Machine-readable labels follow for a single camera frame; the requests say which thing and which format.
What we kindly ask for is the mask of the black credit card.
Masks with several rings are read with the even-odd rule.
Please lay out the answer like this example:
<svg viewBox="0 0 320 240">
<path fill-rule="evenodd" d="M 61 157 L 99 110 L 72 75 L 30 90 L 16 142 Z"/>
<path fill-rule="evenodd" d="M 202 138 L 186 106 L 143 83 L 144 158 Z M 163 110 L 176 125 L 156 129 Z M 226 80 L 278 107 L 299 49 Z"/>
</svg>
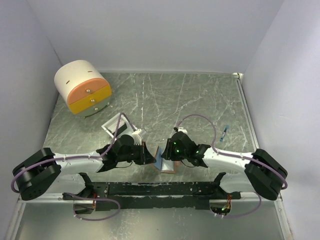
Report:
<svg viewBox="0 0 320 240">
<path fill-rule="evenodd" d="M 126 124 L 123 124 L 120 126 L 117 130 L 117 136 L 121 135 L 123 132 L 125 132 L 128 129 Z"/>
</svg>

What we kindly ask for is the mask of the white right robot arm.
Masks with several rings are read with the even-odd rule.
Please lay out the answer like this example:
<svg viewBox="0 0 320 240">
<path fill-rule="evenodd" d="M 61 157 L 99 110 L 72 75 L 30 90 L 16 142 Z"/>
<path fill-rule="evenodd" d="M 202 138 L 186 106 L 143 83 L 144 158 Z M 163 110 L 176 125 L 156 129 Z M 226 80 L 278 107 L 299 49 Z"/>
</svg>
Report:
<svg viewBox="0 0 320 240">
<path fill-rule="evenodd" d="M 287 170 L 260 148 L 253 153 L 222 151 L 208 144 L 196 144 L 186 133 L 178 131 L 167 139 L 161 157 L 176 162 L 187 160 L 195 167 L 229 169 L 245 176 L 237 181 L 238 186 L 232 188 L 231 178 L 224 175 L 212 186 L 212 193 L 218 199 L 223 199 L 229 192 L 256 192 L 275 201 L 288 185 L 285 182 Z"/>
</svg>

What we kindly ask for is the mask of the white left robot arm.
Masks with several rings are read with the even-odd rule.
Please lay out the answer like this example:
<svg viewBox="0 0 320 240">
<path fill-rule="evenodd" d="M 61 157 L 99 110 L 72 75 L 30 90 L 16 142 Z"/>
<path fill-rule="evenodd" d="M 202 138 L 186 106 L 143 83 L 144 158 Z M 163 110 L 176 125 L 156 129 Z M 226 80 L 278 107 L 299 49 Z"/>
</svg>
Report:
<svg viewBox="0 0 320 240">
<path fill-rule="evenodd" d="M 18 164 L 12 171 L 11 189 L 22 200 L 34 200 L 68 175 L 102 173 L 115 169 L 118 163 L 139 166 L 154 164 L 156 158 L 146 143 L 135 143 L 128 134 L 112 139 L 110 144 L 86 154 L 58 154 L 44 147 Z"/>
</svg>

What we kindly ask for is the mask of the pink blue card holder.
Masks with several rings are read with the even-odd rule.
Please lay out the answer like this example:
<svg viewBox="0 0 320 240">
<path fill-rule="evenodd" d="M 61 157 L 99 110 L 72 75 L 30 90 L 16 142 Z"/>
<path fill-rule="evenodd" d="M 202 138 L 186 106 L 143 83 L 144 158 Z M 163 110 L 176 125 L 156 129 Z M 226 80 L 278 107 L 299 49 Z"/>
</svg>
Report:
<svg viewBox="0 0 320 240">
<path fill-rule="evenodd" d="M 164 158 L 162 158 L 162 153 L 162 148 L 158 146 L 154 156 L 156 160 L 156 162 L 153 164 L 154 167 L 161 173 L 175 174 L 177 171 L 177 164 L 174 161 L 165 160 Z"/>
</svg>

